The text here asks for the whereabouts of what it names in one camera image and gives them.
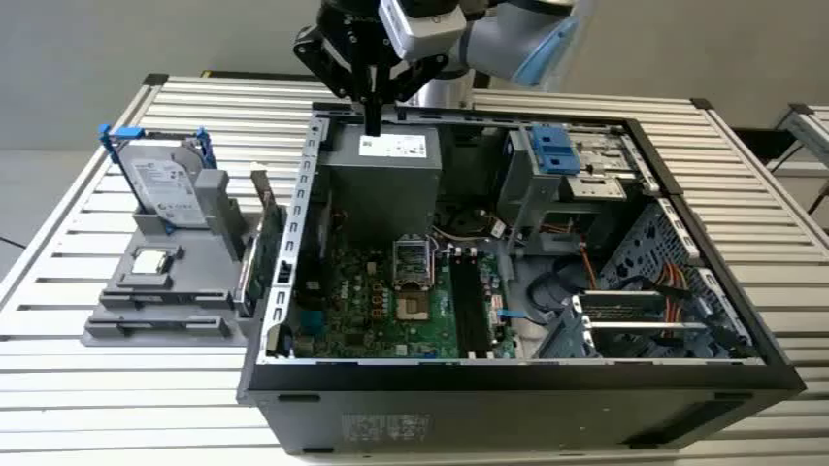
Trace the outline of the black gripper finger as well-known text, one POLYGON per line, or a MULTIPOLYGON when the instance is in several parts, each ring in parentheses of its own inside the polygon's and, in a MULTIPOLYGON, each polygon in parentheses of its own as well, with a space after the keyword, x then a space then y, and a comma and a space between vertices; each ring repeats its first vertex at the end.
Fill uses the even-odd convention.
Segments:
POLYGON ((341 98, 349 97, 363 108, 365 134, 375 135, 375 101, 371 93, 369 66, 357 61, 347 69, 330 54, 326 38, 317 26, 307 26, 297 34, 293 50, 297 58, 318 77, 329 90, 341 98))
POLYGON ((381 57, 375 70, 375 84, 373 91, 373 135, 381 135, 382 109, 387 104, 407 101, 438 76, 449 64, 445 54, 428 56, 411 63, 395 77, 391 77, 391 55, 381 57))

